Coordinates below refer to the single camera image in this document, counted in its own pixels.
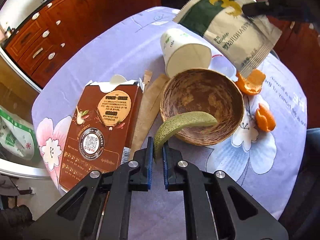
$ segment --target green melon rind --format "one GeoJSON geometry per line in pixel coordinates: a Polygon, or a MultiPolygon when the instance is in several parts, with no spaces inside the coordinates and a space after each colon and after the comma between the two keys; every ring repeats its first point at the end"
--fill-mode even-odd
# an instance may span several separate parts
{"type": "Polygon", "coordinates": [[[154,158],[161,157],[163,144],[180,130],[194,126],[212,126],[218,121],[206,112],[193,111],[178,114],[166,120],[158,129],[154,137],[154,158]]]}

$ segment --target bowl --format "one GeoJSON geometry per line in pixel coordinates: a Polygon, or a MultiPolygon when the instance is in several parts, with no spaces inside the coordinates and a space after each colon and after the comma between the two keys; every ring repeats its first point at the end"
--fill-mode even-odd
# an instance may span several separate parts
{"type": "Polygon", "coordinates": [[[238,87],[225,75],[209,69],[188,69],[167,83],[160,113],[166,121],[191,111],[212,114],[218,124],[185,128],[176,137],[194,145],[214,145],[236,131],[244,115],[244,101],[238,87]]]}

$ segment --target orange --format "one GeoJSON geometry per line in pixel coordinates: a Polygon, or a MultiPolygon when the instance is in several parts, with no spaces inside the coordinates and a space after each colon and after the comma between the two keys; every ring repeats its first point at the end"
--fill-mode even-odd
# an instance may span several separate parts
{"type": "Polygon", "coordinates": [[[258,69],[253,70],[247,78],[244,78],[239,72],[237,72],[236,76],[238,77],[238,81],[235,84],[246,95],[257,95],[260,93],[262,84],[266,78],[266,75],[258,69]]]}
{"type": "Polygon", "coordinates": [[[265,132],[273,131],[276,127],[276,121],[273,115],[263,104],[259,104],[259,108],[256,110],[256,121],[258,127],[265,132]]]}

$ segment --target snack packet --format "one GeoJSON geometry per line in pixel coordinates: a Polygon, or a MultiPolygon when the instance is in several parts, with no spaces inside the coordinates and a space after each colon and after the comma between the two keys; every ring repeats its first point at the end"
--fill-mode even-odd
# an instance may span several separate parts
{"type": "Polygon", "coordinates": [[[266,16],[242,13],[251,2],[255,0],[190,0],[173,21],[206,39],[248,77],[282,34],[266,16]]]}

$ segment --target metal screw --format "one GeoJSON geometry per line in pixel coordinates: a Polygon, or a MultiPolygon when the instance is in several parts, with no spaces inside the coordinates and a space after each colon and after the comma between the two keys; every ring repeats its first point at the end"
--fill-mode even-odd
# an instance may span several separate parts
{"type": "Polygon", "coordinates": [[[217,171],[216,176],[220,179],[223,179],[226,176],[226,174],[223,171],[217,171]]]}
{"type": "Polygon", "coordinates": [[[93,179],[95,179],[95,178],[97,178],[99,176],[100,176],[100,172],[99,171],[91,171],[90,172],[90,177],[93,178],[93,179]]]}
{"type": "Polygon", "coordinates": [[[179,161],[178,162],[178,165],[180,166],[180,167],[187,167],[188,166],[188,163],[186,162],[186,161],[179,161]]]}
{"type": "Polygon", "coordinates": [[[131,168],[135,168],[135,167],[137,167],[137,166],[139,165],[139,163],[136,162],[136,161],[130,161],[130,162],[128,163],[128,165],[129,165],[129,167],[131,167],[131,168]]]}

